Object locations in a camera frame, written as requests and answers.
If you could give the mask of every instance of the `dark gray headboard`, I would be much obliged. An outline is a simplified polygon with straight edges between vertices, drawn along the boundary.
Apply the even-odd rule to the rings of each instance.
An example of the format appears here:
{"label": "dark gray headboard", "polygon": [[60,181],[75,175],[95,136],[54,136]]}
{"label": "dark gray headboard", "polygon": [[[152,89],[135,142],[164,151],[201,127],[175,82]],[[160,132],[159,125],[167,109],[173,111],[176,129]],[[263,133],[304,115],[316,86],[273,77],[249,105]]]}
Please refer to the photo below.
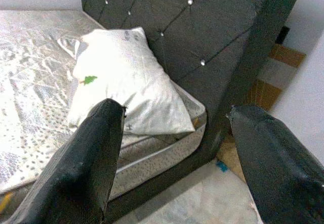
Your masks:
{"label": "dark gray headboard", "polygon": [[106,28],[144,28],[166,73],[206,106],[209,142],[230,105],[242,102],[295,1],[82,0]]}

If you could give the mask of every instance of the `headboard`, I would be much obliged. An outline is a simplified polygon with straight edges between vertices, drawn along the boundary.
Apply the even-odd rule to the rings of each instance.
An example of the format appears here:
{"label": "headboard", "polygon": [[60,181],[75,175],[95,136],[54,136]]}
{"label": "headboard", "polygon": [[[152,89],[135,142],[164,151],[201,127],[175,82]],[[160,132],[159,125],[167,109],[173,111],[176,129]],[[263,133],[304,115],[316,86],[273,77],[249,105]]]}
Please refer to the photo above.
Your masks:
{"label": "headboard", "polygon": [[142,26],[165,72],[207,108],[203,141],[227,131],[296,0],[82,0],[107,29]]}

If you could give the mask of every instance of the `white mattress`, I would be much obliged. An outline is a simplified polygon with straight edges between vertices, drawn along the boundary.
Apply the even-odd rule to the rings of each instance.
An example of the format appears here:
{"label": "white mattress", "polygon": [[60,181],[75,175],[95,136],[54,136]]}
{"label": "white mattress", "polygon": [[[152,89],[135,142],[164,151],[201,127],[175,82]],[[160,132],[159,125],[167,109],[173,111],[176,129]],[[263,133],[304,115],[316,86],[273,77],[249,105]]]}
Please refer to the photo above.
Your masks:
{"label": "white mattress", "polygon": [[[65,118],[67,71],[75,60],[57,40],[73,42],[95,28],[101,26],[80,11],[0,11],[0,194],[35,181],[72,134]],[[111,199],[176,165],[200,144],[205,108],[176,88],[197,130],[124,136]]]}

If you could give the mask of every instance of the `pillow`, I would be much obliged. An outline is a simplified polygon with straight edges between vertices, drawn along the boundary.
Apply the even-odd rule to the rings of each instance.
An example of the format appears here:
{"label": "pillow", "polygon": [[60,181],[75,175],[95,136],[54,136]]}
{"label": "pillow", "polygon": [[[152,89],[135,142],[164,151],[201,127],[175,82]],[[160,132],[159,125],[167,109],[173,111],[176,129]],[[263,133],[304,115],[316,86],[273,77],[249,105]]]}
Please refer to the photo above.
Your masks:
{"label": "pillow", "polygon": [[96,29],[82,37],[73,76],[79,81],[68,123],[79,126],[98,102],[126,106],[124,133],[166,135],[192,132],[184,103],[149,49],[144,30]]}

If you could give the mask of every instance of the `upholstered bed frame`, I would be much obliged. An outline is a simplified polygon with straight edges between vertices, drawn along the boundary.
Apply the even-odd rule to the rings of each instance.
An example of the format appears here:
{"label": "upholstered bed frame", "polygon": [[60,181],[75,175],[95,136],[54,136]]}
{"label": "upholstered bed frame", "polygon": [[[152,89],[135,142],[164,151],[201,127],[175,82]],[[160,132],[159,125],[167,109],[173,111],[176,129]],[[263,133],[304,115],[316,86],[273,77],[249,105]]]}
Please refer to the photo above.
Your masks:
{"label": "upholstered bed frame", "polygon": [[107,29],[142,26],[166,73],[207,108],[199,148],[108,204],[116,219],[213,159],[296,0],[82,0]]}

